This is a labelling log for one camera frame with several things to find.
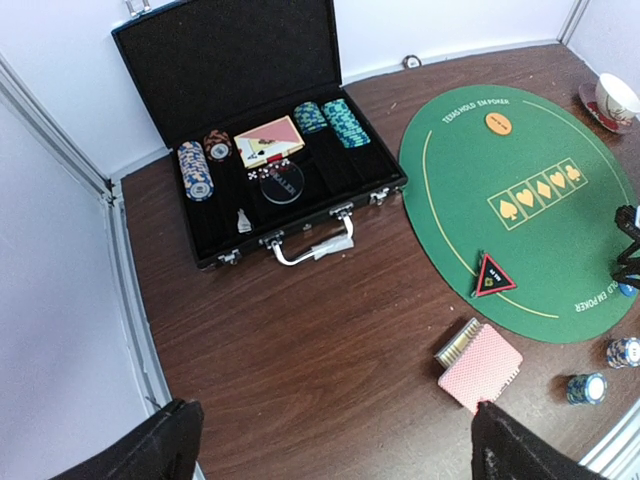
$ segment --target white wall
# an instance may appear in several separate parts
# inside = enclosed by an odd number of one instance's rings
[[[43,479],[146,410],[101,205],[2,103],[0,171],[0,478]]]
[[[573,0],[334,3],[343,77],[353,78],[409,53],[442,56],[555,39]],[[111,39],[127,19],[123,0],[5,0],[1,7],[0,53],[107,175],[164,152]]]
[[[640,2],[591,0],[569,47],[597,73],[619,76],[640,92]]]

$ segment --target white teacup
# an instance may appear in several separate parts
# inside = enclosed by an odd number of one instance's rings
[[[598,109],[605,116],[622,124],[631,125],[633,118],[640,113],[640,98],[615,75],[603,73],[596,85]]]

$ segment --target saucer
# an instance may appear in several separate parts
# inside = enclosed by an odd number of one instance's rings
[[[598,108],[598,102],[596,102],[596,84],[595,83],[583,83],[578,87],[578,95],[584,106],[589,110],[589,113],[598,120],[600,125],[613,133],[624,135],[633,130],[634,123],[638,121],[634,118],[631,121],[631,125],[622,125],[615,120],[611,120],[606,117]]]

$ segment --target round green mat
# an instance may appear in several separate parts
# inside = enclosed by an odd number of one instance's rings
[[[500,113],[507,136],[487,127]],[[609,149],[576,118],[531,93],[472,86],[429,102],[400,152],[405,205],[420,243],[466,301],[499,325],[552,343],[593,338],[633,298],[611,279],[631,240],[616,208],[637,204]],[[472,298],[480,252],[517,289]]]

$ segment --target wooden table surface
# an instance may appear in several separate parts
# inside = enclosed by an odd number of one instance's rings
[[[566,48],[544,46],[428,65],[347,91],[397,152],[412,116],[440,93],[472,84],[529,90],[592,129],[637,186],[638,129],[610,134],[577,99],[578,86],[594,78]],[[124,194],[171,392],[204,407],[199,461],[209,478],[470,478],[472,416],[437,386],[443,370],[433,354],[476,312],[423,252],[401,196],[354,214],[356,248],[344,254],[286,268],[264,251],[203,273],[191,257],[169,160],[127,177]],[[329,232],[287,239],[286,250]],[[607,369],[604,346],[638,335],[639,314],[635,306],[605,336],[572,345],[498,327],[524,356],[498,405],[580,459],[638,398],[640,373]],[[609,379],[605,403],[567,405],[566,377],[591,371]]]

